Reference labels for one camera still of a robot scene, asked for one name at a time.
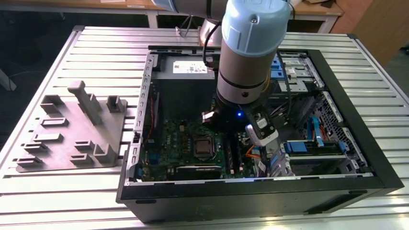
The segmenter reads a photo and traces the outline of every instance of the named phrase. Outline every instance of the slotted aluminum surface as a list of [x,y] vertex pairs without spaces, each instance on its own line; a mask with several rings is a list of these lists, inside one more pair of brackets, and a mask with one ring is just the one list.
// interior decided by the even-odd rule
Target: slotted aluminum surface
[[[127,207],[115,202],[120,166],[19,174],[12,159],[21,154],[20,144],[31,136],[35,119],[44,114],[37,106],[40,98],[59,94],[64,100],[73,100],[65,87],[77,79],[85,81],[87,92],[99,98],[120,95],[128,100],[123,155],[132,139],[148,45],[195,46],[197,42],[195,30],[187,38],[179,37],[173,29],[85,27],[84,31],[72,32],[0,153],[0,226],[19,230],[147,227]],[[409,226],[408,98],[357,44],[340,34],[289,33],[281,48],[321,50],[406,187],[332,214],[171,223],[152,228],[404,229]]]

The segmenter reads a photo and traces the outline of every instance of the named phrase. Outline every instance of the floor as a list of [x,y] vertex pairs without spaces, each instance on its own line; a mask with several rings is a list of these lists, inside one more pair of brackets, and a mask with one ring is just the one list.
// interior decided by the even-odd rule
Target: floor
[[[173,17],[171,21],[159,18],[159,24],[173,28],[183,20],[184,17]],[[0,12],[0,69],[17,85],[13,92],[0,88],[0,149],[75,25],[148,27],[148,21],[143,15],[67,13],[61,17],[57,13]],[[409,56],[404,51],[385,69],[409,94]]]

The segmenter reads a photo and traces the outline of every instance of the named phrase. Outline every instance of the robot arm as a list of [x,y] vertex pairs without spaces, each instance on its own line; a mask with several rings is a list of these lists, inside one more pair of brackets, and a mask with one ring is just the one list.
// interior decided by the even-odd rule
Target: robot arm
[[228,0],[152,0],[161,8],[221,21]]
[[269,83],[271,64],[286,32],[289,4],[284,0],[152,1],[171,11],[223,20],[219,106],[212,114],[204,115],[204,123],[216,123],[213,126],[235,131],[240,126],[237,112],[244,111],[252,141],[264,146],[279,134],[260,96]]

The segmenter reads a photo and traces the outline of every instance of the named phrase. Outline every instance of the open computer tower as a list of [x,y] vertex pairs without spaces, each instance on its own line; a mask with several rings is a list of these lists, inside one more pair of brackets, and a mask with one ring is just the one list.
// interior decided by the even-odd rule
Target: open computer tower
[[318,50],[277,51],[265,97],[280,136],[264,149],[244,129],[201,124],[217,84],[203,48],[149,50],[117,192],[143,222],[329,213],[402,187]]

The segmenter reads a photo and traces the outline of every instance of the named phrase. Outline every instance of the white table leg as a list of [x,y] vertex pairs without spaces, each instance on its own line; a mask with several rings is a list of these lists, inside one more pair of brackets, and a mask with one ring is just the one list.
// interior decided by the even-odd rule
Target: white table leg
[[326,19],[320,27],[318,33],[329,34],[338,16],[326,16]]
[[157,29],[157,11],[147,10],[149,28]]
[[17,86],[12,82],[12,80],[8,78],[5,73],[0,70],[0,85],[5,88],[7,91],[13,91]]

